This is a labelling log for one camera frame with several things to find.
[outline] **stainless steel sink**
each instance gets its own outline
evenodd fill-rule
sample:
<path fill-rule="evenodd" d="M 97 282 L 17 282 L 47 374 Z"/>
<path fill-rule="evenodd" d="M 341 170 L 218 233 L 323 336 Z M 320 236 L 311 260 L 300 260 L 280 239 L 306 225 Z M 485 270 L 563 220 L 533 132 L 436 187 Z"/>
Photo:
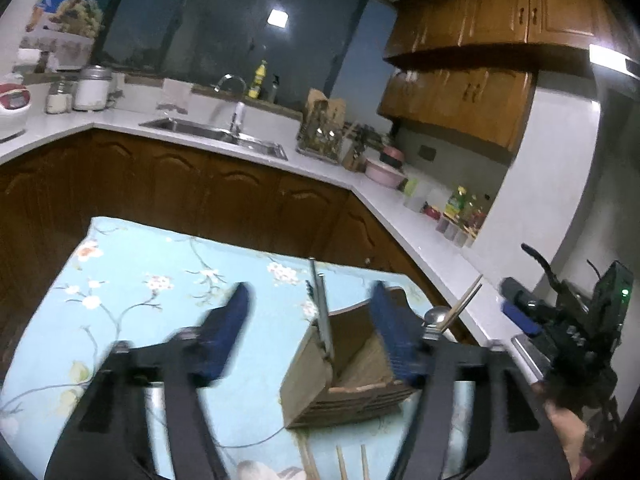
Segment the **stainless steel sink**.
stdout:
<path fill-rule="evenodd" d="M 245 134 L 232 134 L 229 130 L 223 128 L 213 128 L 206 124 L 192 123 L 183 119 L 162 118 L 148 123 L 142 123 L 140 126 L 147 128 L 156 128 L 166 132 L 176 132 L 179 134 L 187 134 L 195 137 L 205 137 L 206 139 L 219 140 L 227 144 L 234 144 L 240 148 L 244 148 L 249 152 L 260 153 L 261 155 L 273 156 L 282 160 L 287 160 L 287 155 L 280 144 L 269 142 L 268 140 L 260 140 Z"/>

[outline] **table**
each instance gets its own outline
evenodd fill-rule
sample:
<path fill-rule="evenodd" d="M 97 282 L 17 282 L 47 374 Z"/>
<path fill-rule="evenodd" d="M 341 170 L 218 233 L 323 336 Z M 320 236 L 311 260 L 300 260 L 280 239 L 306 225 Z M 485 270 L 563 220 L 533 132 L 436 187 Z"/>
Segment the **table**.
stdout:
<path fill-rule="evenodd" d="M 318 267 L 326 276 L 329 310 L 366 299 L 377 280 L 402 286 L 418 314 L 431 308 L 406 276 L 321 262 Z M 225 377 L 201 390 L 200 398 L 217 442 L 225 446 L 221 455 L 232 478 L 236 465 L 245 460 L 262 462 L 275 472 L 300 467 L 296 432 L 281 430 L 278 393 L 315 315 L 306 293 L 308 278 L 308 263 L 300 258 L 119 219 L 92 219 L 87 238 L 63 267 L 17 346 L 0 393 L 2 435 L 25 466 L 43 478 L 66 418 L 114 341 L 128 340 L 134 346 L 161 342 L 224 304 L 235 283 L 248 282 L 252 312 L 235 357 Z M 174 478 L 162 424 L 162 388 L 147 393 L 156 467 L 159 474 Z M 458 397 L 468 402 L 468 394 L 458 392 Z M 348 475 L 361 478 L 360 445 L 366 444 L 371 479 L 386 478 L 414 404 L 415 396 L 402 403 L 398 414 L 308 431 L 321 477 L 337 478 L 335 446 L 341 445 Z M 459 430 L 456 416 L 460 419 L 460 413 L 454 415 Z M 459 441 L 461 435 L 453 431 L 452 439 Z"/>

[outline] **tile backsplash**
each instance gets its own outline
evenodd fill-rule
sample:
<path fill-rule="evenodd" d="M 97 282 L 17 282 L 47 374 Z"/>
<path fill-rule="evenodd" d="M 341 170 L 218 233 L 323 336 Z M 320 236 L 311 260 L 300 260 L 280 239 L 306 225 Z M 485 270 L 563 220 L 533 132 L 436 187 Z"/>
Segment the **tile backsplash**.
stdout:
<path fill-rule="evenodd" d="M 423 125 L 418 133 L 402 126 L 396 137 L 406 161 L 423 171 L 433 186 L 427 196 L 429 204 L 444 208 L 457 186 L 465 186 L 477 195 L 488 194 L 494 199 L 508 166 L 432 137 L 428 134 L 429 128 L 434 129 L 434 134 L 441 134 L 443 130 L 439 126 Z"/>

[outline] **white countertop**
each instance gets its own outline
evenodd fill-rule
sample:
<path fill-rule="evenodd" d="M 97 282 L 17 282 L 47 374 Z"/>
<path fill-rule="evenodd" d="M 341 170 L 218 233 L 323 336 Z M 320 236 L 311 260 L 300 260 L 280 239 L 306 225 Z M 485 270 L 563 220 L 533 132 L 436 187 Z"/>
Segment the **white countertop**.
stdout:
<path fill-rule="evenodd" d="M 94 127 L 236 156 L 351 190 L 398 241 L 450 304 L 456 303 L 479 275 L 465 260 L 460 249 L 436 232 L 436 222 L 433 219 L 410 211 L 402 205 L 402 193 L 380 186 L 362 173 L 352 173 L 341 166 L 300 155 L 295 151 L 295 139 L 291 136 L 279 136 L 272 132 L 271 135 L 262 137 L 278 142 L 284 147 L 289 160 L 280 160 L 247 152 L 216 140 L 140 126 L 140 123 L 157 118 L 158 115 L 118 109 L 73 112 L 56 116 L 37 114 L 29 118 L 27 130 L 23 134 L 15 139 L 0 142 L 0 164 L 52 140 Z M 408 173 L 417 171 L 413 168 L 407 170 Z M 532 372 L 510 341 L 513 335 L 521 332 L 520 329 L 502 314 L 502 298 L 493 286 L 484 279 L 482 284 L 482 289 L 460 319 L 480 344 L 486 344 L 489 340 L 502 341 L 527 378 L 533 382 L 535 378 Z"/>

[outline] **electrical outlet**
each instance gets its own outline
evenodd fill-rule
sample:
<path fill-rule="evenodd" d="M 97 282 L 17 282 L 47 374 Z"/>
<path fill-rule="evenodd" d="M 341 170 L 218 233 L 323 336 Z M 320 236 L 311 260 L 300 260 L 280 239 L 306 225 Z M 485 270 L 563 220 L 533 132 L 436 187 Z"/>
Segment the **electrical outlet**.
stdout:
<path fill-rule="evenodd" d="M 420 149 L 418 150 L 418 156 L 420 156 L 424 160 L 433 162 L 433 159 L 436 158 L 436 149 L 430 148 L 429 146 L 425 146 L 423 144 L 420 146 Z"/>

